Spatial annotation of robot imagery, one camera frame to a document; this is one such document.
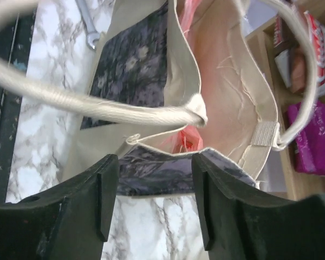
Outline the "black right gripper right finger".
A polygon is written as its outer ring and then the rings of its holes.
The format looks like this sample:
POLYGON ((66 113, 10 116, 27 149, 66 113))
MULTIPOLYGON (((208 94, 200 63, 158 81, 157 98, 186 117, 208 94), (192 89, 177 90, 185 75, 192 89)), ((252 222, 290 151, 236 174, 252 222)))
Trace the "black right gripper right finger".
POLYGON ((207 157, 192 157, 210 259, 325 259, 325 194, 292 201, 258 190, 207 157))

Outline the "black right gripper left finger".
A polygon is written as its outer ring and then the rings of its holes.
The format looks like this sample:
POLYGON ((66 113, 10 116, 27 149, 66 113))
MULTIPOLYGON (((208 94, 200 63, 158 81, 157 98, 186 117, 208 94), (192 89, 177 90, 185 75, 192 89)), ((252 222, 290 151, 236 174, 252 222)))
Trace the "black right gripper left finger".
POLYGON ((100 259, 118 175, 118 157, 109 154, 48 190, 1 204, 0 259, 100 259))

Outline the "pink plastic grocery bag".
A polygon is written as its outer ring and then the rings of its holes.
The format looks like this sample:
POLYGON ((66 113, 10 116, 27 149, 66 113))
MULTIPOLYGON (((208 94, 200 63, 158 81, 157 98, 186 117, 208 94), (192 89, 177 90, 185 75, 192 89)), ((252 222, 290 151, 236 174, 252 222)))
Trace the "pink plastic grocery bag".
POLYGON ((180 25, 196 60, 200 94, 187 107, 208 122, 205 147, 238 161, 247 150, 258 113, 245 82, 258 74, 242 35, 248 1, 178 1, 180 25))

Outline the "canvas tote bag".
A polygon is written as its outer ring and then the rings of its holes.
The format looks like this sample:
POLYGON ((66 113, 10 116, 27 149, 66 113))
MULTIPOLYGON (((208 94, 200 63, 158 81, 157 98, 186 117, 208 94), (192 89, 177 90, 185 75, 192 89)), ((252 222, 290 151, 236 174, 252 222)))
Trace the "canvas tote bag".
MULTIPOLYGON (((270 5, 284 18, 307 56, 302 111, 282 132, 274 96, 244 38, 259 71, 245 77, 258 113, 250 145, 238 161, 205 147, 204 142, 198 149, 250 185, 255 185, 270 151, 284 149, 305 128, 317 96, 315 55, 303 18, 294 6, 282 1, 270 1, 270 5)), ((200 75, 176 8, 176 1, 116 1, 108 31, 100 35, 94 62, 87 68, 84 94, 27 79, 0 59, 0 86, 78 114, 63 180, 107 154, 116 154, 118 193, 123 196, 193 192, 192 152, 177 149, 177 135, 188 128, 199 133, 208 118, 187 107, 192 96, 200 94, 200 75)))

